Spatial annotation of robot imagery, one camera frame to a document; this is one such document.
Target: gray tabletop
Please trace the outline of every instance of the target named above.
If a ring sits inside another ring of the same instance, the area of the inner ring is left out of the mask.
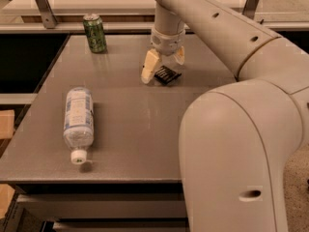
[[[185,64],[163,64],[183,75],[170,87],[144,85],[140,72],[150,36],[107,36],[108,53],[90,52],[71,36],[3,157],[0,183],[175,183],[181,180],[178,135],[187,107],[209,89],[234,82],[194,35],[185,39]],[[63,139],[69,89],[91,90],[95,142],[83,165],[70,163]]]

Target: white bottle cap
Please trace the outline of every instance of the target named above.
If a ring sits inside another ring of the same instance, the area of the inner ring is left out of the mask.
[[[70,161],[73,164],[82,164],[87,160],[87,151],[74,150],[70,153]]]

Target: floor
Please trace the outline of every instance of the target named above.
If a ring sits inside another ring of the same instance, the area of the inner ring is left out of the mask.
[[[21,17],[1,13],[8,0],[0,0],[0,23],[22,23]],[[261,0],[256,19],[273,19],[274,13],[280,20],[309,21],[309,0]],[[309,231],[309,146],[296,151],[288,160],[285,169],[285,195],[290,232]],[[41,222],[25,213],[18,232],[40,231]]]

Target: bottle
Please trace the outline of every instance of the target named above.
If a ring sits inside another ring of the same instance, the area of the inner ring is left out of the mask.
[[[78,87],[68,92],[64,138],[71,149],[70,160],[73,164],[82,164],[87,160],[87,150],[94,142],[93,110],[88,89]]]

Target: can lid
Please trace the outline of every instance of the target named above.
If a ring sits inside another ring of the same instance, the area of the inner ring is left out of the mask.
[[[96,20],[98,19],[98,14],[86,14],[84,15],[84,20]]]
[[[70,161],[73,164],[82,164],[87,160],[87,151],[74,150],[70,153]]]

